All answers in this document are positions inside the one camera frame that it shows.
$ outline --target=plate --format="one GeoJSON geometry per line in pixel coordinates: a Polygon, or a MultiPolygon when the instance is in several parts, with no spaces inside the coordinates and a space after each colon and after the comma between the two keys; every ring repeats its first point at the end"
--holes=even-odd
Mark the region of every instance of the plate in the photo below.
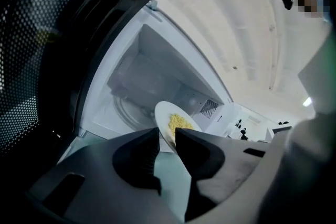
{"type": "Polygon", "coordinates": [[[201,128],[197,125],[197,123],[182,109],[180,109],[177,105],[172,103],[162,101],[156,104],[155,106],[155,121],[162,134],[162,137],[165,139],[169,147],[176,152],[176,143],[175,137],[173,136],[173,132],[169,128],[170,116],[172,114],[178,114],[183,117],[188,123],[190,123],[194,130],[201,132],[201,128]]]}

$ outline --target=yellow food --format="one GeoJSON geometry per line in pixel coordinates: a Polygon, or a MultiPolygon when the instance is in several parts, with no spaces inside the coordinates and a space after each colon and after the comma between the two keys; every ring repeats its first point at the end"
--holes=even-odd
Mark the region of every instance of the yellow food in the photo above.
{"type": "Polygon", "coordinates": [[[181,117],[178,114],[172,114],[170,115],[170,121],[169,121],[169,129],[172,130],[173,135],[175,137],[175,128],[187,128],[187,129],[194,129],[193,126],[188,123],[183,117],[181,117]]]}

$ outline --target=light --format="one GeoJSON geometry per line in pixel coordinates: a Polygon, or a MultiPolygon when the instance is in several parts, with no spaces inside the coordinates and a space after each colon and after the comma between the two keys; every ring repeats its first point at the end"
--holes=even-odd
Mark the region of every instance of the light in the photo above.
{"type": "Polygon", "coordinates": [[[303,103],[303,106],[309,106],[310,104],[311,104],[311,98],[310,97],[308,97],[306,100],[305,100],[305,102],[303,103]]]}

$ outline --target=microwave door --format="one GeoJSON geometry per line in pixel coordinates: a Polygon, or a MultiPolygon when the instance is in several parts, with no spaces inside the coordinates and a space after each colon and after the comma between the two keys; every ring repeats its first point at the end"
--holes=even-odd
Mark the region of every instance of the microwave door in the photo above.
{"type": "Polygon", "coordinates": [[[108,45],[148,1],[0,0],[0,157],[9,182],[25,188],[57,163],[108,45]]]}

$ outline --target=white ceiling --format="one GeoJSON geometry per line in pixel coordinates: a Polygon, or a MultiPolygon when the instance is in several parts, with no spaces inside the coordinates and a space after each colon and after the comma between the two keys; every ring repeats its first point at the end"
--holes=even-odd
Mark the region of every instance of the white ceiling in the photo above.
{"type": "Polygon", "coordinates": [[[234,101],[273,121],[310,117],[297,74],[330,25],[281,0],[157,0],[195,41],[234,101]]]}

